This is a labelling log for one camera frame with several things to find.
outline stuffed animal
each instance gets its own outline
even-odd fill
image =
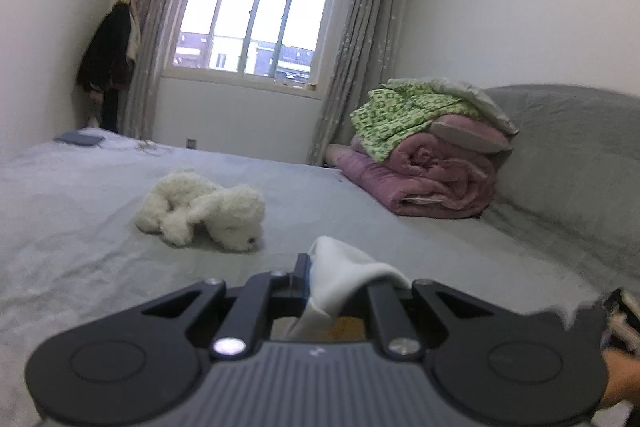
[[[136,226],[184,247],[193,240],[195,225],[203,224],[222,247],[247,251],[260,239],[264,210],[260,192],[247,185],[224,188],[193,171],[172,172],[146,195]]]

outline stuffed dog's head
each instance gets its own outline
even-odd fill
[[[247,185],[221,188],[191,201],[188,221],[202,223],[211,238],[235,251],[254,249],[262,235],[265,204]]]

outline mattress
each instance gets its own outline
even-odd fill
[[[197,280],[229,285],[290,269],[318,235],[517,312],[569,316],[594,288],[478,219],[397,217],[340,171],[158,146],[102,134],[95,148],[50,142],[0,166],[0,425],[38,416],[22,372],[47,337]],[[264,237],[254,253],[220,251],[206,237],[172,248],[133,224],[142,198],[174,169],[260,189]]]

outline pink blanket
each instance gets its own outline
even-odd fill
[[[335,164],[398,216],[456,219],[479,214],[494,196],[495,169],[484,156],[429,133],[405,139],[379,164],[357,138]]]

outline white wall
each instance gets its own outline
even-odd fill
[[[0,160],[82,124],[76,71],[108,3],[0,0]]]
[[[408,0],[394,73],[640,95],[640,0]]]
[[[336,16],[326,32],[320,65],[323,77],[333,67],[349,2],[334,5]],[[184,147],[193,138],[198,149],[305,162],[321,100],[224,84],[225,77],[215,71],[207,71],[212,82],[174,78],[176,73],[180,71],[174,68],[161,81],[154,140]]]

